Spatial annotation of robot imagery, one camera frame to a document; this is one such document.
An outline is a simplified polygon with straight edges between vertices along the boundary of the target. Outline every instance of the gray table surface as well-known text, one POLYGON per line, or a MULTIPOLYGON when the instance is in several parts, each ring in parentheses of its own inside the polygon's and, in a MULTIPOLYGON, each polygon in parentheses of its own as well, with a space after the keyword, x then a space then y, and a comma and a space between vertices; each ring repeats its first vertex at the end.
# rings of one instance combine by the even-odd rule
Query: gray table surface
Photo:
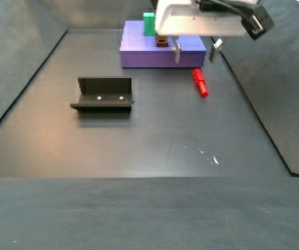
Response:
POLYGON ((0 125, 0 177, 288 176, 221 58, 201 99, 190 69, 122 69, 120 39, 66 34, 0 125), (80 76, 133 77, 128 117, 78 115, 80 76))
POLYGON ((0 249, 299 249, 299 179, 221 59, 202 100, 189 69, 122 70, 117 38, 72 31, 0 125, 0 249), (78 117, 78 75, 134 77, 130 117, 78 117))

